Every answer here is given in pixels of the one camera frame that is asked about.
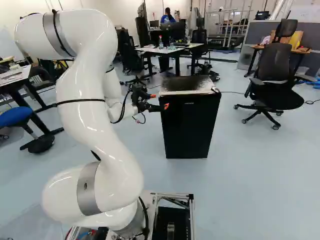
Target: black pedestal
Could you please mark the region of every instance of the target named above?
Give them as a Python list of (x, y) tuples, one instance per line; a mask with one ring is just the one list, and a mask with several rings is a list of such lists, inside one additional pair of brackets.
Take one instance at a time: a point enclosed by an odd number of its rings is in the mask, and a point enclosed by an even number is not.
[(201, 159), (208, 156), (221, 93), (211, 90), (208, 76), (166, 78), (159, 94), (167, 159)]

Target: cable on floor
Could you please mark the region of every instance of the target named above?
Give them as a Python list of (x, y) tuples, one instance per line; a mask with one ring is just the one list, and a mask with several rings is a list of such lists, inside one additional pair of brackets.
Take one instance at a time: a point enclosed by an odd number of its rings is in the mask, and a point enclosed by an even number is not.
[[(241, 94), (241, 95), (244, 95), (244, 93), (236, 92), (236, 91), (221, 91), (221, 93), (233, 93), (233, 94)], [(318, 102), (318, 101), (320, 101), (320, 99), (317, 99), (317, 100), (314, 100), (314, 101), (307, 100), (307, 101), (305, 101), (304, 103), (305, 103), (305, 104), (308, 104), (308, 105), (312, 105), (312, 104), (314, 104), (315, 102)]]
[(305, 103), (305, 104), (312, 105), (312, 104), (314, 104), (315, 102), (318, 102), (318, 101), (320, 101), (320, 99), (315, 100), (315, 101), (307, 100), (307, 101), (305, 101), (304, 103)]

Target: computer monitor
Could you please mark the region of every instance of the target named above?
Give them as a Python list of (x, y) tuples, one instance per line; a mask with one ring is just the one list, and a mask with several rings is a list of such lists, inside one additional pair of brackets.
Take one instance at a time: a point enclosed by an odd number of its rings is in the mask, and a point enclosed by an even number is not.
[(173, 40), (184, 40), (186, 35), (184, 22), (161, 23), (160, 29), (168, 31)]
[(269, 11), (257, 11), (254, 20), (266, 20), (269, 16)]
[(159, 27), (159, 20), (150, 21), (150, 28), (158, 28)]

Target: black cable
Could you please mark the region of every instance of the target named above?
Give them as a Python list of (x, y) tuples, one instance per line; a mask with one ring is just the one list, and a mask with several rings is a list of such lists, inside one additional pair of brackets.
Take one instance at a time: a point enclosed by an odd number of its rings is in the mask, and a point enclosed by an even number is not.
[(155, 89), (155, 88), (160, 87), (160, 86), (161, 86), (161, 84), (157, 85), (157, 86), (147, 87), (147, 89)]
[(305, 103), (305, 104), (308, 104), (308, 105), (312, 105), (312, 104), (314, 104), (315, 102), (318, 102), (318, 101), (320, 101), (320, 99), (315, 100), (315, 101), (307, 100), (307, 101), (305, 101), (304, 103)]
[(49, 89), (47, 89), (47, 90), (44, 90), (44, 91), (39, 91), (38, 92), (38, 94), (42, 94), (42, 93), (45, 93), (45, 92), (47, 92), (47, 91), (49, 91), (49, 90), (52, 90), (52, 89), (55, 89), (56, 87), (53, 87), (53, 88), (49, 88)]
[(112, 122), (110, 121), (110, 123), (112, 124), (117, 124), (119, 123), (123, 118), (124, 118), (124, 115), (125, 115), (125, 110), (126, 110), (126, 100), (127, 100), (127, 97), (130, 93), (130, 90), (131, 90), (131, 87), (129, 87), (129, 90), (126, 92), (126, 95), (124, 97), (124, 100), (123, 100), (123, 103), (122, 103), (122, 109), (121, 109), (121, 113), (120, 113), (120, 116), (119, 116), (119, 119), (115, 122)]
[(237, 91), (221, 91), (220, 93), (233, 93), (233, 94), (241, 94), (241, 95), (245, 95), (242, 92), (237, 92)]
[(142, 230), (143, 235), (144, 235), (144, 240), (148, 240), (148, 235), (150, 233), (149, 230), (149, 217), (148, 217), (148, 212), (147, 212), (147, 208), (145, 206), (144, 201), (142, 201), (141, 197), (139, 197), (143, 212), (144, 212), (144, 218), (145, 218), (145, 228)]
[(137, 118), (135, 118), (134, 116), (132, 116), (132, 118), (136, 121), (137, 124), (145, 124), (146, 123), (146, 116), (144, 115), (143, 112), (140, 112), (144, 118), (144, 122), (141, 122), (140, 120), (138, 120)]

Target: keyboard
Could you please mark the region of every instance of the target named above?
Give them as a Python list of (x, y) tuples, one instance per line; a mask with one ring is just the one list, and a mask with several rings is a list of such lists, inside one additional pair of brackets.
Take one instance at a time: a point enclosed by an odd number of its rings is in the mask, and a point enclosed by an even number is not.
[(181, 46), (181, 47), (189, 47), (190, 46), (190, 44), (188, 44), (186, 42), (174, 42), (173, 45)]

